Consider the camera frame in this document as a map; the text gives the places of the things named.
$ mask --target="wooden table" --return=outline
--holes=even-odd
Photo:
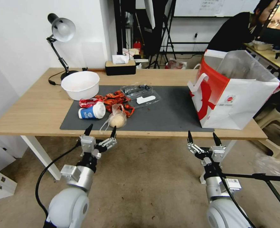
[[[65,118],[72,100],[60,86],[48,83],[48,77],[62,71],[61,68],[50,68],[36,83],[0,118],[0,135],[21,135],[40,161],[47,166],[51,159],[35,136],[79,136],[83,130],[61,130],[60,126]],[[194,80],[197,70],[166,70],[142,69],[135,75],[107,76],[105,72],[98,72],[100,85],[131,85],[135,82],[146,82],[153,86],[186,86],[189,80]],[[60,74],[53,77],[60,83]],[[93,130],[91,136],[108,137],[111,131],[101,135]],[[221,139],[232,140],[265,140],[267,136],[254,120],[243,130],[215,129]],[[194,138],[211,139],[211,132],[192,132]],[[117,137],[133,138],[186,138],[187,132],[163,131],[117,131]],[[49,168],[55,179],[60,179],[58,168]]]
[[[273,52],[272,50],[258,51],[255,50],[254,47],[249,44],[245,43],[244,45],[250,52],[254,52],[257,55],[259,55],[259,57],[262,57],[263,59],[267,60],[270,63],[270,65],[272,65],[275,69],[280,69],[280,61],[275,59],[275,52]]]

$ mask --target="desk lamp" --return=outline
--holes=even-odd
[[[63,17],[58,17],[56,14],[51,13],[48,15],[48,21],[51,23],[52,35],[47,38],[47,41],[51,45],[53,51],[58,57],[58,60],[65,68],[65,73],[61,75],[61,80],[63,80],[69,74],[75,73],[77,71],[69,71],[69,66],[66,61],[58,54],[57,50],[53,46],[55,41],[67,42],[71,40],[75,34],[75,25],[71,20]]]

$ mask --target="concrete floor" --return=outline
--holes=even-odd
[[[38,137],[51,158],[71,148],[76,138]],[[212,140],[196,140],[210,146]],[[57,162],[75,164],[80,148]],[[238,141],[223,162],[223,171],[250,174],[261,154],[249,141]],[[0,199],[0,228],[42,227],[44,213],[34,189],[43,165],[29,149],[2,173],[18,183],[13,196]],[[205,185],[199,182],[203,168],[186,149],[185,139],[121,139],[98,161],[89,193],[90,207],[82,227],[209,227]],[[280,227],[280,204],[264,182],[240,179],[243,190],[237,202],[259,227]],[[46,173],[40,185],[44,205],[66,187]]]

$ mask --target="person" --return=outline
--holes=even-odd
[[[214,35],[207,49],[228,52],[241,48],[242,43],[250,43],[259,35],[276,3],[277,0],[260,0],[254,14],[242,12],[228,19]]]

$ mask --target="gray desk mat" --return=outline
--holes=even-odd
[[[121,86],[101,85],[98,94],[105,95],[117,91]],[[155,104],[138,108],[127,119],[127,124],[118,129],[124,131],[192,131],[213,132],[214,129],[202,128],[187,86],[154,86],[161,96]],[[79,102],[73,101],[60,129],[85,130],[93,123],[93,130],[99,130],[108,119],[106,111],[102,119],[79,119]]]

